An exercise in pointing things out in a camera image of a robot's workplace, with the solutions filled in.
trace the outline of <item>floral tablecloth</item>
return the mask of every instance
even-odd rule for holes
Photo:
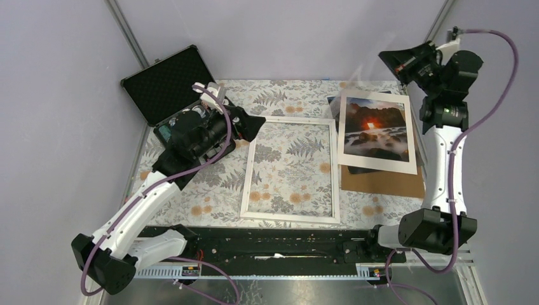
[[[297,116],[322,118],[329,112],[327,97],[335,96],[342,88],[358,88],[369,91],[391,91],[400,94],[396,81],[342,82],[342,81],[219,81],[227,88],[227,97],[249,114],[264,116]],[[164,150],[153,132],[149,133],[141,161],[132,177],[134,193],[151,170],[151,165]],[[236,150],[214,165],[201,170],[183,191],[179,191],[152,218],[149,225],[215,227],[319,227],[370,229],[376,224],[392,225],[400,218],[421,206],[421,200],[382,194],[366,194],[340,190],[339,204],[341,223],[336,225],[240,218],[243,181],[247,166],[249,143],[238,141]],[[289,188],[286,179],[260,177],[271,182],[271,189]],[[266,192],[261,193],[263,200]],[[291,202],[305,200],[314,194],[299,192],[298,198],[290,196]]]

